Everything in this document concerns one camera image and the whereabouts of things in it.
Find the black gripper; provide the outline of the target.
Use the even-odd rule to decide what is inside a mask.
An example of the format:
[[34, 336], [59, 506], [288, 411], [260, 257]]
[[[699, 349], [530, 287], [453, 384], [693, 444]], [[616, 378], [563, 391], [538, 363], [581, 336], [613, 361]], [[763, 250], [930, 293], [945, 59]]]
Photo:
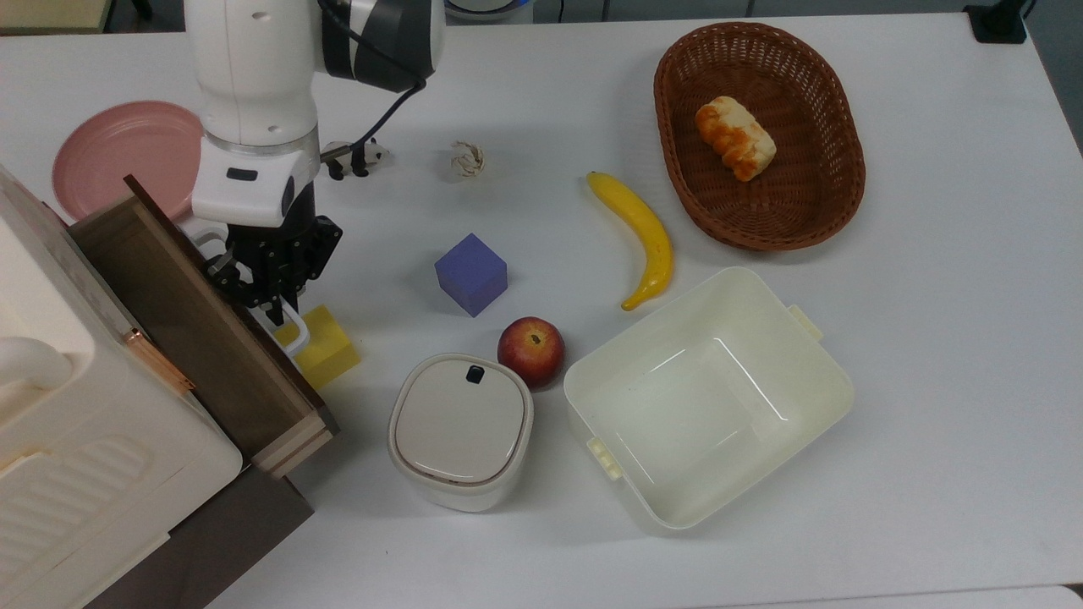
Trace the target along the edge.
[[279, 226], [229, 224], [229, 250], [206, 262], [206, 277], [234, 304], [256, 307], [256, 297], [268, 297], [264, 313], [280, 327], [288, 304], [283, 297], [319, 278], [341, 238], [342, 228], [315, 213], [315, 185], [308, 184]]

